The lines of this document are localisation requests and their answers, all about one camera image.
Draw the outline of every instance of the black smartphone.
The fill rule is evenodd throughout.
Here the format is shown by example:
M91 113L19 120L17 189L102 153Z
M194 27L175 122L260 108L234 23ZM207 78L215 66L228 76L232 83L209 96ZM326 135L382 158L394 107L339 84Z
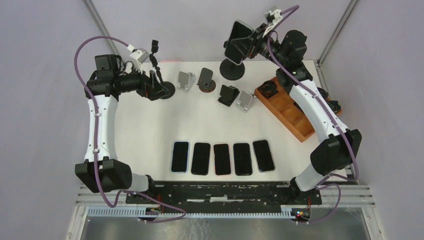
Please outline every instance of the black smartphone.
M211 145L209 143L196 142L193 150L191 173L194 175L208 175L210 155Z
M228 144L216 144L213 146L213 155L215 158L215 174L231 174L230 147Z
M189 163L189 143L186 141L176 141L173 144L171 172L185 173Z
M237 20L234 22L224 52L224 55L229 60L231 60L231 62L235 63L236 65L240 65L247 57L239 49L237 49L235 45L232 44L233 40L247 38L252 35L253 32L254 30L242 21Z
M261 172L270 172L276 169L270 145L267 140L253 142L253 151L256 156L257 166Z
M252 175L252 157L249 143L235 143L233 146L234 168L237 176Z

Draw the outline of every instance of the black circular base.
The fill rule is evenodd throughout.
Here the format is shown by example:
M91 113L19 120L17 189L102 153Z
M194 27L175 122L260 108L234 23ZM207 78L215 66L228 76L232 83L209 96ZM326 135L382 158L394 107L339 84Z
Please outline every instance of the black circular base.
M170 97L172 97L175 94L175 86L172 84L172 82L164 81L163 86L166 89L169 90L169 93L167 95L161 97L160 99L169 99Z
M245 74L245 65L243 63L241 65L235 65L226 58L219 65L219 72L227 80L239 80Z
M201 86L199 86L199 89L200 89L200 91L208 94L208 93L212 93L215 90L216 87L217 87L217 84L215 83L214 80L212 80L210 82L210 88L209 89L203 88Z

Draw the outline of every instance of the smartphone screen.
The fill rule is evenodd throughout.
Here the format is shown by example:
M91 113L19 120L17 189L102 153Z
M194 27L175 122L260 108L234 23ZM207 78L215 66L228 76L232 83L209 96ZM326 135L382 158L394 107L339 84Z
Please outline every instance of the smartphone screen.
M186 141L176 141L173 144L171 172L187 172L189 162L189 143Z
M208 175L210 155L211 145L209 143L196 142L193 150L191 173L194 175Z
M235 143L233 145L234 168L237 176L252 175L251 147L249 143Z
M273 156L271 155L270 145L267 140L254 141L253 150L259 171L269 172L276 169Z
M215 174L231 174L230 147L228 144L216 144L213 146L213 155L215 157Z
M242 52L240 52L237 47L231 44L233 39L246 38L252 35L253 29L248 25L244 24L241 21L235 21L232 26L231 34L229 35L228 42L225 48L224 55L231 60L233 63L240 65L242 61L246 58Z

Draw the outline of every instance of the white table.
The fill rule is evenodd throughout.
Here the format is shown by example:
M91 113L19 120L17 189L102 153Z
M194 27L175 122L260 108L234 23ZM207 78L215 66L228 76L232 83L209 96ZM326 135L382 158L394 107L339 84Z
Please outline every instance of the white table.
M202 68L213 71L216 89L201 92L194 85L189 92L177 89L167 100L149 101L136 92L119 97L115 121L115 145L118 160L130 165L137 174L148 174L155 181L289 181L299 175L309 164L310 154L318 146L316 134L299 142L293 134L258 101L247 112L227 107L218 102L221 85L234 86L240 91L252 92L263 82L275 76L277 66L270 61L245 61L245 74L237 81L223 78L219 71L221 62L160 62L164 81L177 84L179 71L196 74ZM313 61L304 62L319 85ZM150 63L144 63L148 71ZM275 163L275 171L261 173L254 155L252 142L268 140ZM172 173L171 158L175 141L190 143L187 173ZM193 146L198 142L211 144L209 173L193 175L191 164ZM234 172L233 144L250 143L253 174L237 176ZM231 151L232 173L215 175L212 146L228 143Z

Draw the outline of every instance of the wooden box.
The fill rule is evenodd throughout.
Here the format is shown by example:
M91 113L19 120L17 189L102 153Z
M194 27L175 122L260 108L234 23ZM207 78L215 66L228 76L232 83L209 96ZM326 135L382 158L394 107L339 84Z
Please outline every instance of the wooden box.
M295 105L295 101L284 91L277 78L271 79L277 85L278 93L266 99L259 87L254 90L254 95L271 111L274 116L300 141L303 142L315 133L308 118Z

